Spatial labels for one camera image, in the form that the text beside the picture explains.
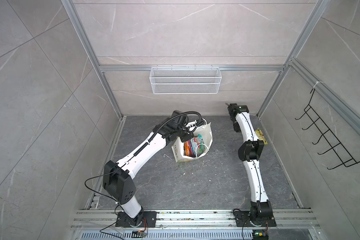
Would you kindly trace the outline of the white floral paper bag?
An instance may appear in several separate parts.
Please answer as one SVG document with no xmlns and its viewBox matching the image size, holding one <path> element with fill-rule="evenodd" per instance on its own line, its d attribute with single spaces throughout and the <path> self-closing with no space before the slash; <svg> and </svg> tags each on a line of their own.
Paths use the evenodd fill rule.
<svg viewBox="0 0 360 240">
<path fill-rule="evenodd" d="M 182 142 L 180 138 L 177 138 L 172 145 L 172 151 L 177 163 L 184 163 L 193 160 L 198 160 L 204 157 L 213 142 L 213 134 L 211 130 L 211 124 L 207 123 L 203 119 L 200 126 L 196 126 L 197 121 L 188 123 L 188 127 L 194 130 L 194 136 L 186 141 Z"/>
</svg>

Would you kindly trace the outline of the teal red snack bag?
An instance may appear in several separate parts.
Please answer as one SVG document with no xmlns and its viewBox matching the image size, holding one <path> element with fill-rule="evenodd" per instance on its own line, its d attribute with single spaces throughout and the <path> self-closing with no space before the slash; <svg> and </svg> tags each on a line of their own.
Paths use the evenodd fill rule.
<svg viewBox="0 0 360 240">
<path fill-rule="evenodd" d="M 201 135 L 191 139 L 193 157 L 197 158 L 205 151 L 204 140 Z"/>
</svg>

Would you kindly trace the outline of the yellow green snack bag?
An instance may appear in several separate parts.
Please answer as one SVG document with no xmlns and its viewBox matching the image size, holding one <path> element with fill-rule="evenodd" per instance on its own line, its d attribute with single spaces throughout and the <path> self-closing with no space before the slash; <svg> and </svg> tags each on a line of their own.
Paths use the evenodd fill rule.
<svg viewBox="0 0 360 240">
<path fill-rule="evenodd" d="M 264 136 L 264 133 L 262 132 L 262 130 L 260 128 L 257 128 L 255 130 L 255 134 L 256 134 L 256 140 L 257 141 L 263 141 L 265 145 L 268 144 L 265 136 Z"/>
</svg>

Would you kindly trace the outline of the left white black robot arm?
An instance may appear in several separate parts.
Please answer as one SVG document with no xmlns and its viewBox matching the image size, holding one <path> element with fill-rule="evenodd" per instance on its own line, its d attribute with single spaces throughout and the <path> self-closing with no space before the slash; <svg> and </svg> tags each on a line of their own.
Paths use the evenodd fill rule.
<svg viewBox="0 0 360 240">
<path fill-rule="evenodd" d="M 143 220 L 144 209 L 135 197 L 134 178 L 157 152 L 180 138 L 186 142 L 194 136 L 196 127 L 203 124 L 202 115 L 195 111 L 174 111 L 171 117 L 156 125 L 149 136 L 131 153 L 104 167 L 103 189 L 122 208 L 129 225 L 137 227 Z"/>
</svg>

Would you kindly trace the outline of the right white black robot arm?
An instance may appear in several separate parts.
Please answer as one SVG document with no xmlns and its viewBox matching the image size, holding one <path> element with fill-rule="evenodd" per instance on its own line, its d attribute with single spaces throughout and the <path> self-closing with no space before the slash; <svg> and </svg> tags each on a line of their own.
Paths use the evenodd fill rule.
<svg viewBox="0 0 360 240">
<path fill-rule="evenodd" d="M 251 190 L 249 221 L 260 227 L 273 217 L 272 205 L 266 193 L 260 171 L 260 156 L 265 143 L 256 135 L 249 109 L 246 105 L 227 104 L 235 132 L 241 133 L 244 143 L 238 149 L 238 157 L 247 171 Z"/>
</svg>

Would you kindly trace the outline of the orange snack pack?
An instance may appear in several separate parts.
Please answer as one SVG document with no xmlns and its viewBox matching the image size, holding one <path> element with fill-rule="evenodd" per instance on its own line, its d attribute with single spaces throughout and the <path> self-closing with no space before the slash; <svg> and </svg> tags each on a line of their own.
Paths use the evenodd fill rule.
<svg viewBox="0 0 360 240">
<path fill-rule="evenodd" d="M 191 141 L 187 141 L 184 143 L 184 151 L 185 151 L 185 156 L 193 157 Z"/>
</svg>

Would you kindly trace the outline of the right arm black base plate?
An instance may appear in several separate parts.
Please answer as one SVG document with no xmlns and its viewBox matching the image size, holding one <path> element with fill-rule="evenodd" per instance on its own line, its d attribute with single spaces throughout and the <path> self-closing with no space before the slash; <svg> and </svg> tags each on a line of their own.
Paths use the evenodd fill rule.
<svg viewBox="0 0 360 240">
<path fill-rule="evenodd" d="M 250 211 L 234 209 L 232 211 L 237 227 L 276 227 L 274 217 L 256 218 Z"/>
</svg>

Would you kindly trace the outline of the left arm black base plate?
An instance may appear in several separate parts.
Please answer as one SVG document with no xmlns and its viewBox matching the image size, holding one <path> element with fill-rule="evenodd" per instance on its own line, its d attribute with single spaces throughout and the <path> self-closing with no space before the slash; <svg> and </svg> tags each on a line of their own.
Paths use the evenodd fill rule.
<svg viewBox="0 0 360 240">
<path fill-rule="evenodd" d="M 157 221 L 157 212 L 155 211 L 143 211 L 138 213 L 135 218 L 131 218 L 124 212 L 118 213 L 118 218 L 115 223 L 116 227 L 139 227 L 139 228 L 154 228 Z"/>
</svg>

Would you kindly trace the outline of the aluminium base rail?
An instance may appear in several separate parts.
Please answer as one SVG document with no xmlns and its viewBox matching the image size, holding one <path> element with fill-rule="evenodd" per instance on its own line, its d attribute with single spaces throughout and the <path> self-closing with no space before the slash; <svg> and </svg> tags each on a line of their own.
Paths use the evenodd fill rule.
<svg viewBox="0 0 360 240">
<path fill-rule="evenodd" d="M 80 210 L 69 223 L 71 230 L 99 230 L 108 225 L 129 228 L 130 224 L 112 210 Z M 253 224 L 248 211 L 220 210 L 147 210 L 141 227 L 153 230 L 215 229 L 312 229 L 321 227 L 309 209 L 274 210 L 269 220 Z"/>
</svg>

